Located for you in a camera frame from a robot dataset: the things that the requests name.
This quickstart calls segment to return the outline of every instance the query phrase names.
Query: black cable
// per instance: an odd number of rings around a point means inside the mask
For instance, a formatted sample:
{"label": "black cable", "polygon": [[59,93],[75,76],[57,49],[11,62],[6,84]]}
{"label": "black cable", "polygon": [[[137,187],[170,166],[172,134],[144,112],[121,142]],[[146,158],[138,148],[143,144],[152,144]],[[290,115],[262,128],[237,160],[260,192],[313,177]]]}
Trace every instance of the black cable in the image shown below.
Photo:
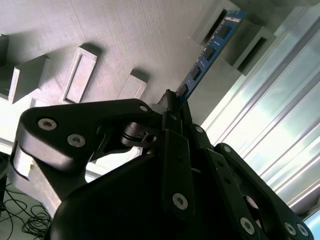
{"label": "black cable", "polygon": [[[8,199],[7,201],[5,201],[5,202],[3,203],[4,206],[6,206],[6,203],[7,203],[7,202],[10,202],[10,201],[13,201],[13,200],[12,200],[12,199]],[[25,210],[28,208],[27,204],[25,204],[23,201],[20,201],[20,200],[16,200],[16,201],[19,202],[19,203],[24,204],[24,205],[25,205]],[[12,212],[9,212],[8,208],[5,208],[5,210],[6,210],[8,213],[11,213],[13,217],[16,217],[18,214],[20,214],[20,213],[23,212],[23,210],[21,210],[21,211],[19,211],[18,213],[12,213]],[[3,221],[5,221],[5,220],[7,220],[7,219],[9,219],[9,218],[10,218],[10,217],[7,217],[7,218],[5,218],[5,219],[2,219],[2,220],[0,221],[0,223],[3,222]]]}
{"label": "black cable", "polygon": [[11,194],[8,192],[7,189],[6,189],[5,191],[6,191],[6,193],[9,195],[9,197],[15,202],[15,204],[18,205],[19,208],[22,209],[22,211],[24,211],[29,217],[31,217],[31,218],[33,217],[33,216],[31,216],[25,209],[23,209],[23,208],[18,204],[17,200],[15,200],[15,199],[11,196]]}
{"label": "black cable", "polygon": [[[21,228],[21,231],[23,233],[35,236],[34,240],[35,239],[43,239],[45,237],[45,234],[46,234],[51,222],[52,222],[50,214],[48,213],[47,209],[41,203],[39,203],[39,205],[32,206],[30,208],[31,213],[28,213],[26,211],[26,209],[28,208],[28,205],[23,201],[14,199],[12,197],[12,195],[10,194],[10,192],[14,193],[14,194],[24,194],[24,193],[13,192],[13,191],[10,191],[7,189],[5,191],[7,192],[7,194],[9,195],[9,197],[11,199],[8,199],[7,201],[5,201],[4,204],[9,201],[13,201],[16,205],[19,206],[19,208],[21,208],[21,211],[16,214],[13,214],[6,209],[6,211],[9,214],[9,217],[11,219],[12,219],[12,217],[16,217],[22,221],[23,226]],[[42,212],[35,213],[36,208],[40,208]],[[24,222],[24,220],[18,216],[18,214],[21,214],[22,212],[26,213],[30,217],[26,222]]]}
{"label": "black cable", "polygon": [[6,207],[4,207],[4,208],[7,211],[8,215],[10,217],[10,220],[11,220],[11,232],[10,232],[10,235],[8,236],[8,238],[7,238],[7,240],[9,240],[11,238],[12,233],[14,232],[14,221],[12,220],[10,212],[7,210],[7,208]]}

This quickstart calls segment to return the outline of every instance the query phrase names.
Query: silver screw head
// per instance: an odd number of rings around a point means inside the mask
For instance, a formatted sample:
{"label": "silver screw head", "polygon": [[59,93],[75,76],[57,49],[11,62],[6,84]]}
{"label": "silver screw head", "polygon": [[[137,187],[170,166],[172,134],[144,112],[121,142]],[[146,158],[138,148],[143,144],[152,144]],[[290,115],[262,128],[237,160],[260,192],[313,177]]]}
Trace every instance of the silver screw head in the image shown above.
{"label": "silver screw head", "polygon": [[298,223],[296,226],[298,227],[299,231],[300,231],[304,236],[306,236],[306,237],[309,236],[309,233],[308,233],[308,231],[305,229],[304,226],[302,226],[300,223]]}
{"label": "silver screw head", "polygon": [[38,121],[38,126],[46,131],[51,131],[57,128],[57,123],[49,118],[42,118]]}
{"label": "silver screw head", "polygon": [[75,148],[82,148],[86,144],[86,140],[79,134],[71,134],[67,139],[68,143]]}
{"label": "silver screw head", "polygon": [[188,208],[188,201],[181,193],[175,193],[172,196],[174,205],[180,210],[186,210]]}
{"label": "silver screw head", "polygon": [[241,217],[240,218],[240,224],[242,228],[250,235],[255,234],[255,228],[252,225],[252,223],[247,219],[246,217]]}
{"label": "silver screw head", "polygon": [[295,236],[297,234],[296,230],[294,229],[294,227],[288,223],[288,222],[285,222],[284,223],[284,226],[285,226],[285,229],[293,236]]}
{"label": "silver screw head", "polygon": [[227,153],[231,153],[231,149],[227,146],[223,146],[223,149],[227,152]]}
{"label": "silver screw head", "polygon": [[204,132],[204,130],[199,126],[196,126],[195,129],[201,134]]}
{"label": "silver screw head", "polygon": [[147,112],[148,111],[148,108],[146,108],[145,106],[143,105],[140,105],[140,109],[144,112]]}

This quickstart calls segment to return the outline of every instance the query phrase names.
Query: blue circuit board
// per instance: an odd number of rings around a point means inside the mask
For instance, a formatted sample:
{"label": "blue circuit board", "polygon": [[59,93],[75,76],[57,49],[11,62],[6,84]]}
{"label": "blue circuit board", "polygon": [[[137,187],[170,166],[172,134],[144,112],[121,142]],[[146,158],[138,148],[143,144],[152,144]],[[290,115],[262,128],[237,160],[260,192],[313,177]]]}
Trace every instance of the blue circuit board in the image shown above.
{"label": "blue circuit board", "polygon": [[196,86],[225,48],[245,15],[246,12],[244,11],[228,11],[225,15],[176,92],[180,107],[188,100]]}

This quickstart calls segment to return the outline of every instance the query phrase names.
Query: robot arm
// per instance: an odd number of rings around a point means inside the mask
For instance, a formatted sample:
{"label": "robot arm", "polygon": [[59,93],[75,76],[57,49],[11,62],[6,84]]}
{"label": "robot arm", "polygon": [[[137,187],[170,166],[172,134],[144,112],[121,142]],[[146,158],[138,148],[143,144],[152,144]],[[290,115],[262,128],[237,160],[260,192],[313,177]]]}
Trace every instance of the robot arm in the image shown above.
{"label": "robot arm", "polygon": [[[22,114],[8,176],[51,214],[45,239],[313,240],[229,145],[210,144],[188,104],[179,110],[169,90],[160,104],[162,114],[137,99]],[[133,146],[141,156],[86,183],[89,161]]]}

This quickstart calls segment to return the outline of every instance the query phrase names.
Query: wall-mounted block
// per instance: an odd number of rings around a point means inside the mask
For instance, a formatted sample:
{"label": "wall-mounted block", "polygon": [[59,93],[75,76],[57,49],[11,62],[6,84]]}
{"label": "wall-mounted block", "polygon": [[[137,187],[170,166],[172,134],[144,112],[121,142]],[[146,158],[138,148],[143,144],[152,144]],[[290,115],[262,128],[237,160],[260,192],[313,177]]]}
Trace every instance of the wall-mounted block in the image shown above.
{"label": "wall-mounted block", "polygon": [[229,0],[213,0],[205,12],[195,20],[188,34],[188,38],[197,45],[205,47],[210,37],[230,10],[239,11],[240,8]]}
{"label": "wall-mounted block", "polygon": [[80,103],[97,66],[101,50],[89,44],[77,48],[59,101]]}
{"label": "wall-mounted block", "polygon": [[9,100],[9,91],[13,73],[13,66],[7,65],[0,67],[0,98],[4,100]]}
{"label": "wall-mounted block", "polygon": [[0,67],[7,62],[8,47],[9,37],[0,33]]}
{"label": "wall-mounted block", "polygon": [[14,104],[39,87],[45,76],[50,59],[45,55],[14,67],[8,101]]}
{"label": "wall-mounted block", "polygon": [[37,89],[47,72],[49,61],[43,55],[14,67],[1,67],[0,97],[14,104]]}
{"label": "wall-mounted block", "polygon": [[276,36],[265,27],[244,20],[220,57],[247,75],[275,39]]}
{"label": "wall-mounted block", "polygon": [[133,72],[130,73],[128,78],[126,79],[123,88],[118,96],[119,99],[140,99],[141,95],[144,93],[147,83],[140,80],[136,76],[132,75]]}

